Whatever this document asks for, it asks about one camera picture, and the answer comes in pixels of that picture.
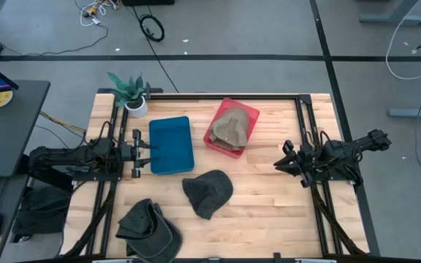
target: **butcher block tabletop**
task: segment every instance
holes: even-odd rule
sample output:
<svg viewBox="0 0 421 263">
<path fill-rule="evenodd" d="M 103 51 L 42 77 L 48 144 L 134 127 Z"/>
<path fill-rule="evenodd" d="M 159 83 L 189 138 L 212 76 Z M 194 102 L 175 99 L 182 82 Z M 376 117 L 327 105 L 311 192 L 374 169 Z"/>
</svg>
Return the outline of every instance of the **butcher block tabletop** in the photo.
<svg viewBox="0 0 421 263">
<path fill-rule="evenodd" d="M 327 132 L 332 140 L 340 140 L 330 95 L 311 94 L 311 98 L 318 130 Z M 88 139 L 98 137 L 103 122 L 110 119 L 113 99 L 112 94 L 96 95 Z M 148 101 L 148 114 L 144 118 L 128 117 L 125 140 L 130 145 L 133 143 L 133 129 L 139 129 L 142 139 L 148 142 L 150 121 L 189 117 L 195 166 L 191 172 L 158 176 L 151 173 L 150 164 L 147 164 L 141 169 L 141 178 L 132 178 L 132 163 L 125 163 L 115 196 L 107 258 L 126 256 L 125 240 L 115 237 L 118 221 L 136 202 L 146 198 L 158 203 L 164 217 L 181 231 L 183 245 L 177 258 L 272 258 L 275 252 L 284 258 L 322 255 L 309 188 L 302 188 L 300 177 L 279 172 L 273 166 L 275 161 L 284 157 L 281 147 L 285 140 L 293 141 L 295 149 L 301 143 L 294 101 L 238 101 L 260 111 L 248 146 L 239 159 L 206 148 L 203 141 L 221 100 L 174 100 L 171 96 L 166 100 Z M 122 111 L 118 111 L 116 136 Z M 304 111 L 309 127 L 306 109 Z M 141 158 L 149 157 L 149 150 L 141 149 L 141 155 Z M 206 220 L 194 213 L 181 181 L 213 169 L 227 173 L 234 190 L 229 202 L 217 210 L 211 220 Z M 90 223 L 97 184 L 87 182 L 72 196 L 61 253 L 75 244 Z M 108 189 L 106 185 L 104 198 Z M 330 181 L 330 191 L 338 222 L 359 248 L 368 251 L 353 187 L 347 181 Z M 324 223 L 330 251 L 334 252 L 330 227 L 326 220 Z M 97 229 L 94 253 L 99 251 L 102 224 Z"/>
</svg>

